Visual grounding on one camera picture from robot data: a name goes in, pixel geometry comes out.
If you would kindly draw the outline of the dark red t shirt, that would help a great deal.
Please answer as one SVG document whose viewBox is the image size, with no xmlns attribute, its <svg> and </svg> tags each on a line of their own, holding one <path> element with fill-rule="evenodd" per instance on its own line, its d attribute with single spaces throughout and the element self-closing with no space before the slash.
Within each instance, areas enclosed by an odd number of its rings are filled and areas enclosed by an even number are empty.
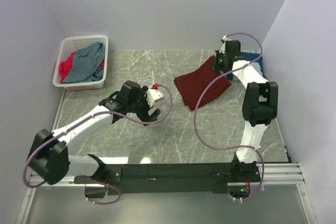
<svg viewBox="0 0 336 224">
<path fill-rule="evenodd" d="M 174 84 L 184 105 L 191 111 L 195 110 L 197 102 L 206 87 L 221 75 L 212 69 L 214 61 L 215 56 L 211 56 L 195 71 L 174 79 Z M 226 77 L 220 78 L 207 90 L 198 107 L 200 108 L 219 98 L 230 86 L 231 82 Z"/>
</svg>

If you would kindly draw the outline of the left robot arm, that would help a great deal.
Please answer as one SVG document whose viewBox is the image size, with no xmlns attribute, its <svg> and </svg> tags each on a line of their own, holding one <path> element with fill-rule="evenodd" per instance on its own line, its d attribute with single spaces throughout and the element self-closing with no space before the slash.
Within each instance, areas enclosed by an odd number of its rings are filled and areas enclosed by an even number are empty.
<svg viewBox="0 0 336 224">
<path fill-rule="evenodd" d="M 54 185 L 66 176 L 87 176 L 103 181 L 108 175 L 106 164 L 93 154 L 70 156 L 69 150 L 93 133 L 112 125 L 129 113 L 137 116 L 144 126 L 155 123 L 160 114 L 154 104 L 164 98 L 158 85 L 151 88 L 126 81 L 119 91 L 103 99 L 90 112 L 74 122 L 52 132 L 39 131 L 29 151 L 26 167 L 35 171 L 44 182 Z"/>
</svg>

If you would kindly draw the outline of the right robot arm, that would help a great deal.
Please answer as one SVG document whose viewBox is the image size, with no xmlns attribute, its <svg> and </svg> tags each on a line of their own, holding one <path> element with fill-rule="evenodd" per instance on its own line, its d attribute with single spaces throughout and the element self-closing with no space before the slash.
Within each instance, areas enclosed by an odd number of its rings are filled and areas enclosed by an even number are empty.
<svg viewBox="0 0 336 224">
<path fill-rule="evenodd" d="M 264 78 L 253 62 L 242 56 L 240 41 L 224 37 L 222 43 L 215 51 L 213 69 L 222 73 L 232 71 L 245 88 L 242 105 L 245 127 L 230 171 L 232 178 L 244 179 L 258 173 L 255 149 L 259 148 L 265 130 L 277 116 L 278 85 Z"/>
</svg>

